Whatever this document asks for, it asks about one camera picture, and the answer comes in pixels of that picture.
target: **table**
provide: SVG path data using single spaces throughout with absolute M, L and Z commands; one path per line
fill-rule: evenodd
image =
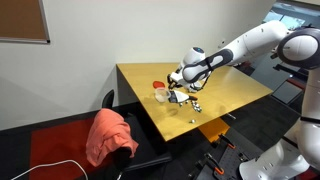
M 175 71 L 178 63 L 117 64 L 119 70 L 145 108 L 165 141 L 219 118 L 237 108 L 272 92 L 232 66 L 216 69 L 205 88 L 196 94 L 202 112 L 192 105 L 180 107 L 169 101 L 159 103 L 154 97 L 153 81 L 167 84 L 167 75 Z M 178 89 L 189 94 L 185 89 Z

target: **pink towel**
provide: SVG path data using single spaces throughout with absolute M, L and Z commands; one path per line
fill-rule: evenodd
M 110 109 L 101 109 L 87 139 L 87 159 L 93 166 L 99 166 L 108 153 L 120 147 L 130 148 L 130 158 L 133 158 L 138 143 L 131 138 L 130 126 L 122 116 Z

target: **black chair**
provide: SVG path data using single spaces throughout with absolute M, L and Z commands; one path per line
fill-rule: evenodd
M 111 90 L 104 97 L 102 108 L 112 109 L 113 100 L 114 90 Z M 136 149 L 134 158 L 129 158 L 131 150 L 126 147 L 121 147 L 113 152 L 112 157 L 116 170 L 122 173 L 166 163 L 172 160 L 171 153 L 168 151 L 162 138 L 153 139 L 153 142 L 151 143 L 150 139 L 148 139 L 148 134 L 143 131 L 135 115 L 128 114 L 126 117 L 124 117 L 124 121 L 129 124 L 131 129 L 131 137 L 139 144 L 139 146 Z

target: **wooden table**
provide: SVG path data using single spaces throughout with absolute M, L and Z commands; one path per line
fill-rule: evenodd
M 159 103 L 155 97 L 153 81 L 167 85 L 167 75 L 175 71 L 178 63 L 117 64 L 139 101 L 149 114 L 165 141 L 219 118 L 237 108 L 255 101 L 272 91 L 230 66 L 216 69 L 205 88 L 195 95 L 202 112 L 192 105 L 180 107 L 169 101 Z M 189 94 L 184 88 L 178 89 Z

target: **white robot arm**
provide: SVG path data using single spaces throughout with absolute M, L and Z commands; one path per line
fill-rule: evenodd
M 189 84 L 215 68 L 241 63 L 270 50 L 285 63 L 309 70 L 301 117 L 276 145 L 260 157 L 240 164 L 244 180 L 290 179 L 306 171 L 309 165 L 320 170 L 319 45 L 319 29 L 289 32 L 281 22 L 270 21 L 244 33 L 212 56 L 183 64 L 180 72 Z

